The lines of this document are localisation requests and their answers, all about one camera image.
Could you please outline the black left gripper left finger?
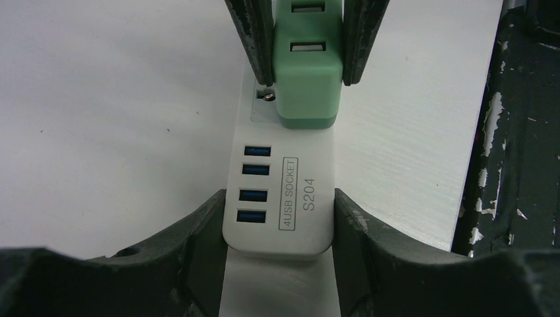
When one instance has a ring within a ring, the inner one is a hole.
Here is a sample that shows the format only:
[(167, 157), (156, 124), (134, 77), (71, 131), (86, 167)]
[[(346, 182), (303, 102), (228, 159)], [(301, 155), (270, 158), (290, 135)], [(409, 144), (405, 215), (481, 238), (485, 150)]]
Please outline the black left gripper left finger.
[(218, 316), (226, 192), (110, 257), (1, 250), (2, 316)]

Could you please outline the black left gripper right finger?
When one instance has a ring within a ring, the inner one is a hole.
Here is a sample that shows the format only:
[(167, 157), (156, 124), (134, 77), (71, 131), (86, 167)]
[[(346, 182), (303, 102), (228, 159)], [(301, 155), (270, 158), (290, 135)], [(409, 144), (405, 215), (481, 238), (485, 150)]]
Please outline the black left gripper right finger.
[(480, 258), (418, 241), (335, 190), (333, 265), (342, 316), (558, 316), (559, 251)]

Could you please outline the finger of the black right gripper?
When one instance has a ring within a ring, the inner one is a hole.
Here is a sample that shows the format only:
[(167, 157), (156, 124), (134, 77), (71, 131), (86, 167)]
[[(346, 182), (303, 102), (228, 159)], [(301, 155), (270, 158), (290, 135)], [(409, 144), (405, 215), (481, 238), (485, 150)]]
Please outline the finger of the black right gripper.
[(273, 13), (270, 0), (225, 0), (257, 82), (273, 84)]
[(347, 0), (343, 8), (343, 83), (360, 82), (389, 0)]

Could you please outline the green USB adapter plug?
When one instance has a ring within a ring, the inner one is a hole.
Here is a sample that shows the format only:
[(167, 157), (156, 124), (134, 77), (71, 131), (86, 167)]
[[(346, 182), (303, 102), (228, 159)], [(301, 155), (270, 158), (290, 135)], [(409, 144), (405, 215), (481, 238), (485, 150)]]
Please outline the green USB adapter plug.
[(339, 111), (341, 1), (277, 1), (273, 42), (276, 107), (290, 129), (327, 129)]

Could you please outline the white USB power strip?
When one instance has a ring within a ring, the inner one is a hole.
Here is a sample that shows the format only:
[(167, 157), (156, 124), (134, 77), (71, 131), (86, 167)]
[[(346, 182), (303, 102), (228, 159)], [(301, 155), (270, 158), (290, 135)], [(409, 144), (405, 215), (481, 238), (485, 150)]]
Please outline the white USB power strip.
[(313, 260), (333, 240), (334, 130), (281, 125), (274, 88), (245, 64), (222, 234), (246, 256)]

